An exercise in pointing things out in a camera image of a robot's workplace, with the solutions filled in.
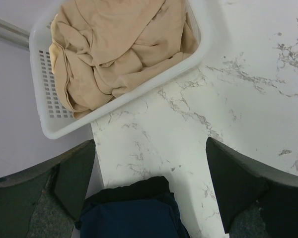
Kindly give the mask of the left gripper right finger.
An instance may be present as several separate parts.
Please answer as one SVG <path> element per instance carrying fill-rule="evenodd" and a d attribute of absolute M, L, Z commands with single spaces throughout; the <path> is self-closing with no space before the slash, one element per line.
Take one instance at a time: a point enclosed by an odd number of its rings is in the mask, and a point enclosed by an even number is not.
<path fill-rule="evenodd" d="M 206 154 L 225 233 L 232 238 L 298 238 L 298 176 L 211 137 Z"/>

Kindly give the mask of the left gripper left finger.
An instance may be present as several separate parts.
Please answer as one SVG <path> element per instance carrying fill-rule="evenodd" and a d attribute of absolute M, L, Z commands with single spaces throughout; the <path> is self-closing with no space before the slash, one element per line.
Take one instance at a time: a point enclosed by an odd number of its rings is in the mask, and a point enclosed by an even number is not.
<path fill-rule="evenodd" d="M 85 201 L 95 142 L 0 178 L 0 238 L 70 238 Z"/>

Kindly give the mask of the white plastic basket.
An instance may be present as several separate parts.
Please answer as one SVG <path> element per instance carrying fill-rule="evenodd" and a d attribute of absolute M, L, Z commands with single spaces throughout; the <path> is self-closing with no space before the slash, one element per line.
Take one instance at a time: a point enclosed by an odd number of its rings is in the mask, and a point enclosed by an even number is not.
<path fill-rule="evenodd" d="M 52 43 L 50 25 L 62 3 L 61 0 L 52 2 L 34 24 L 29 36 L 30 63 L 37 111 L 42 131 L 49 139 L 61 138 L 190 70 L 205 58 L 213 44 L 214 24 L 207 2 L 205 0 L 186 1 L 192 31 L 199 41 L 197 50 L 186 60 L 147 81 L 132 92 L 80 119 L 74 119 L 57 97 L 49 54 L 49 46 Z"/>

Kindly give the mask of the folded navy t shirt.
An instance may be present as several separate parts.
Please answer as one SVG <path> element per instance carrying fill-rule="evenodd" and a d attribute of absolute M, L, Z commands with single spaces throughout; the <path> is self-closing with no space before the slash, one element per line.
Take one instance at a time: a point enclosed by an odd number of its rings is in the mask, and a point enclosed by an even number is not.
<path fill-rule="evenodd" d="M 188 238 L 164 176 L 103 189 L 84 202 L 75 228 L 82 238 Z"/>

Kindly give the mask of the beige t shirt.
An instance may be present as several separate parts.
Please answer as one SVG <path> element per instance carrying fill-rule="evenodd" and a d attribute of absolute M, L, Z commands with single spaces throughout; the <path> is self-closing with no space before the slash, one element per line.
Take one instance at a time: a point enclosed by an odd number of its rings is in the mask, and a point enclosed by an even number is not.
<path fill-rule="evenodd" d="M 183 0 L 68 0 L 51 24 L 57 96 L 84 117 L 188 58 L 198 44 Z"/>

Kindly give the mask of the aluminium rail frame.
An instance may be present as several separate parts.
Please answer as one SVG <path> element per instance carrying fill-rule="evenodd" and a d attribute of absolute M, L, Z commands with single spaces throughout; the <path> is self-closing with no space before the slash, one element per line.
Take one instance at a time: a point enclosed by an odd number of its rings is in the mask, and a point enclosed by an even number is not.
<path fill-rule="evenodd" d="M 29 51 L 30 33 L 0 19 L 0 41 Z"/>

